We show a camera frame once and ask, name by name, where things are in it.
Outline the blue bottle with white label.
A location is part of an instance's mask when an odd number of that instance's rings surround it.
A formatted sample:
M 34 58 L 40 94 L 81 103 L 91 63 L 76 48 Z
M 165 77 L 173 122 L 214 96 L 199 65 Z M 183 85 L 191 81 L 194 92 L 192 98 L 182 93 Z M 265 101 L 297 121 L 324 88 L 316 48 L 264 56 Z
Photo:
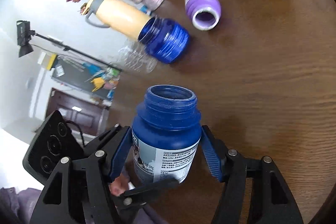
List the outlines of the blue bottle with white label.
M 147 89 L 131 126 L 133 164 L 140 182 L 185 180 L 201 139 L 200 121 L 193 91 L 174 85 Z

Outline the clear plastic cup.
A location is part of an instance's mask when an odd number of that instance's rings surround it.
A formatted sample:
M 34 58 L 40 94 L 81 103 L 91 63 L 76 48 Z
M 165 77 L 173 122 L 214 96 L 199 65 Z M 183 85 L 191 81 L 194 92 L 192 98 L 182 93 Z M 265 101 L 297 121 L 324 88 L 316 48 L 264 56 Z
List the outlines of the clear plastic cup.
M 157 60 L 145 52 L 141 43 L 127 40 L 118 51 L 117 63 L 126 71 L 148 74 L 155 69 Z

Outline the dark blue translucent bottle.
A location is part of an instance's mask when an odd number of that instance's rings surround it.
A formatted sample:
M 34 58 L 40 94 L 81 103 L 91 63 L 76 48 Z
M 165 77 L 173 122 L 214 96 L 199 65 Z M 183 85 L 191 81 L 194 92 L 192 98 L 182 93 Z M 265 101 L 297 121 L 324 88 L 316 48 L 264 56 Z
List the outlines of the dark blue translucent bottle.
M 143 27 L 138 41 L 145 52 L 164 64 L 171 64 L 181 57 L 187 48 L 190 35 L 172 19 L 153 17 Z

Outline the purple bottle with white label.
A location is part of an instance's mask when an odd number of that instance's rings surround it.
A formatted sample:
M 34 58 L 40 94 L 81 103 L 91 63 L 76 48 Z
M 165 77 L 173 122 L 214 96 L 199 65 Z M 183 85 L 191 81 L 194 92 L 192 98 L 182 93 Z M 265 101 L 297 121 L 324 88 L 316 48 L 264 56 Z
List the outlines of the purple bottle with white label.
M 219 0 L 185 0 L 185 9 L 193 26 L 200 31 L 212 30 L 222 15 Z

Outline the small blue white box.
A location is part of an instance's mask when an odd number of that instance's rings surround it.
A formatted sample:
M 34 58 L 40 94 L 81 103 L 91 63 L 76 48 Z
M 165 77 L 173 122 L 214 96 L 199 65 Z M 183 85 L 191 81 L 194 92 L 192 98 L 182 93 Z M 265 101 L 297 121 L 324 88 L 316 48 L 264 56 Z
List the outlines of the small blue white box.
M 149 16 L 151 16 L 151 14 L 152 14 L 152 11 L 146 5 L 143 5 L 140 8 L 140 11 L 143 12 L 144 14 L 146 14 L 146 15 L 149 15 Z

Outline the black smartphone on mount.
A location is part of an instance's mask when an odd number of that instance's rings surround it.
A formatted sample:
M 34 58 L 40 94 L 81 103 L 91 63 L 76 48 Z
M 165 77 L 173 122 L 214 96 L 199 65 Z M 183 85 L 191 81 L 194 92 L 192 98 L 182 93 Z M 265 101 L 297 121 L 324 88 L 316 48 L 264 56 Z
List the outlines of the black smartphone on mount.
M 84 151 L 60 111 L 56 110 L 38 128 L 23 158 L 23 167 L 44 185 L 63 157 L 82 159 Z

